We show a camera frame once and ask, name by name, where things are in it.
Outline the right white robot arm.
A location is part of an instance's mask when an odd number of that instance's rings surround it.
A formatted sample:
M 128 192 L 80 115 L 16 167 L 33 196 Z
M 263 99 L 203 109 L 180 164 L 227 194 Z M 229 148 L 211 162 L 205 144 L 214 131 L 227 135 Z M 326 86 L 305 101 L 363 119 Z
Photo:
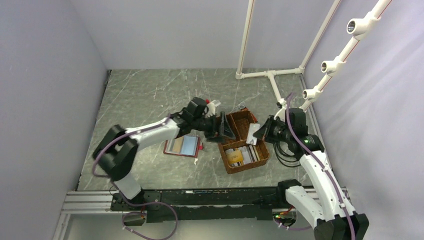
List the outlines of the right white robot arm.
M 292 206 L 309 223 L 316 240 L 362 240 L 370 225 L 364 213 L 355 207 L 340 187 L 320 138 L 310 134 L 306 114 L 300 108 L 285 110 L 285 118 L 270 115 L 253 136 L 278 146 L 286 143 L 300 166 L 309 176 L 318 201 L 306 193 L 299 181 L 278 183 L 276 203 Z

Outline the white card stack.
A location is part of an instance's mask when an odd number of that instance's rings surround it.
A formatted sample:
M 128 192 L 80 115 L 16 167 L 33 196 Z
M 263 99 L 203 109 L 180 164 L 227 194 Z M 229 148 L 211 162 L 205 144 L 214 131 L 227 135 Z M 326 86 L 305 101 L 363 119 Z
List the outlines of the white card stack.
M 254 145 L 246 145 L 246 146 L 241 146 L 241 147 L 237 147 L 237 148 L 230 148 L 233 150 L 240 150 L 243 156 L 243 165 L 247 165 L 247 164 L 251 164 L 251 163 L 255 163 L 257 161 L 260 160 L 258 151 L 256 149 L 256 147 Z

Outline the white vip credit card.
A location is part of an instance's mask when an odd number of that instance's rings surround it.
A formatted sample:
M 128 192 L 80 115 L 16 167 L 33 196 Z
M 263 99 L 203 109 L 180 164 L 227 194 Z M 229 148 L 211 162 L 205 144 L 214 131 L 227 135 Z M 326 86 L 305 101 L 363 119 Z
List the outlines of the white vip credit card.
M 246 143 L 248 145 L 255 146 L 257 144 L 258 139 L 254 136 L 254 133 L 257 132 L 260 129 L 261 125 L 259 123 L 250 123 L 247 137 L 246 137 Z

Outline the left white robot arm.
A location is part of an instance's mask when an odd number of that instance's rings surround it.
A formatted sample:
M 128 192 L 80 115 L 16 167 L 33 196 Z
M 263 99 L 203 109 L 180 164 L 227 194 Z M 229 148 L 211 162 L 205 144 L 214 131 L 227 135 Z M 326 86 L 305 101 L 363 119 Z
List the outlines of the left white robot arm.
M 139 150 L 183 137 L 193 130 L 202 132 L 208 142 L 222 144 L 236 138 L 225 112 L 216 115 L 216 103 L 194 97 L 180 111 L 157 122 L 132 128 L 112 126 L 92 154 L 93 175 L 98 175 L 96 168 L 100 167 L 105 173 L 103 177 L 124 196 L 124 204 L 131 210 L 139 209 L 145 201 L 145 191 L 131 174 Z

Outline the red leather card holder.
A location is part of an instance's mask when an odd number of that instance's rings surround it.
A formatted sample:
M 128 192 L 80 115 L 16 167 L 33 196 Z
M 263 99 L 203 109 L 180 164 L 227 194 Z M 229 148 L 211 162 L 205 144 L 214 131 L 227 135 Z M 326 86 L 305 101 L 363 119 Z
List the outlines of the red leather card holder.
M 185 135 L 165 142 L 163 153 L 165 155 L 196 158 L 200 150 L 201 138 Z

